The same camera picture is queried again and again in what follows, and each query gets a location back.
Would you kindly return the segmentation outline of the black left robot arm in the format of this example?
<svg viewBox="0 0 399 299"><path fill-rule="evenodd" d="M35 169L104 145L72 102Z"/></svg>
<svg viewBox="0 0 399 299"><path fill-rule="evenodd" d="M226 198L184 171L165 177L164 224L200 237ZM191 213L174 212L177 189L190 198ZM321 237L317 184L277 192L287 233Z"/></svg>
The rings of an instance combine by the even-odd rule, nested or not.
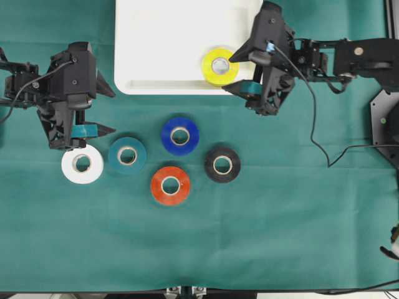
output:
<svg viewBox="0 0 399 299"><path fill-rule="evenodd" d="M1 69L10 72L1 105L12 110L35 107L50 149L85 148L87 140L115 132L85 119L97 95L115 96L97 69L90 42L73 42L53 55L44 75L38 65L10 62L4 53Z"/></svg>

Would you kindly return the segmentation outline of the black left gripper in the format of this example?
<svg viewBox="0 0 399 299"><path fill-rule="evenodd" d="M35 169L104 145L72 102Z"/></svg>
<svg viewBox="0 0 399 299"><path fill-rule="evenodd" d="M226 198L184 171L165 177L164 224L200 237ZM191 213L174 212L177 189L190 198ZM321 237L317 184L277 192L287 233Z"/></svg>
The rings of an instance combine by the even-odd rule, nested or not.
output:
<svg viewBox="0 0 399 299"><path fill-rule="evenodd" d="M50 58L48 72L55 73L41 80L45 96L37 106L37 115L52 150L84 148L85 141L116 132L98 123L74 125L77 111L91 107L97 95L115 97L115 92L96 70L96 59L89 42L73 42Z"/></svg>

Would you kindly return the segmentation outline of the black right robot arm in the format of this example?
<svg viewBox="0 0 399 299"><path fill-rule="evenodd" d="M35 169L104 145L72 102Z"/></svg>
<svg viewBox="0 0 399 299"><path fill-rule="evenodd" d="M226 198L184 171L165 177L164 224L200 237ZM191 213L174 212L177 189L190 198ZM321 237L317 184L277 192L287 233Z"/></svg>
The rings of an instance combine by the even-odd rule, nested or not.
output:
<svg viewBox="0 0 399 299"><path fill-rule="evenodd" d="M356 76L373 78L387 93L398 91L398 40L319 41L301 39L285 22L282 8L264 1L254 18L249 39L229 58L255 64L253 78L224 85L258 115L276 115L295 79L324 82L340 94Z"/></svg>

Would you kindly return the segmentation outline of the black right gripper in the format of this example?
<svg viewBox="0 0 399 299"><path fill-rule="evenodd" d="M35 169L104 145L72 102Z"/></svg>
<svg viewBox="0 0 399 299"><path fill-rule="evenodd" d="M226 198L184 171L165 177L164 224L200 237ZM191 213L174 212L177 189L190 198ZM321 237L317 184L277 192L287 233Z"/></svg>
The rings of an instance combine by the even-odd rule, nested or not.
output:
<svg viewBox="0 0 399 299"><path fill-rule="evenodd" d="M276 115L295 86L288 62L294 31L287 25L282 8L264 1L255 16L250 39L230 58L230 62L253 62L261 69L261 84L240 80L221 88L248 101L248 107L262 116Z"/></svg>

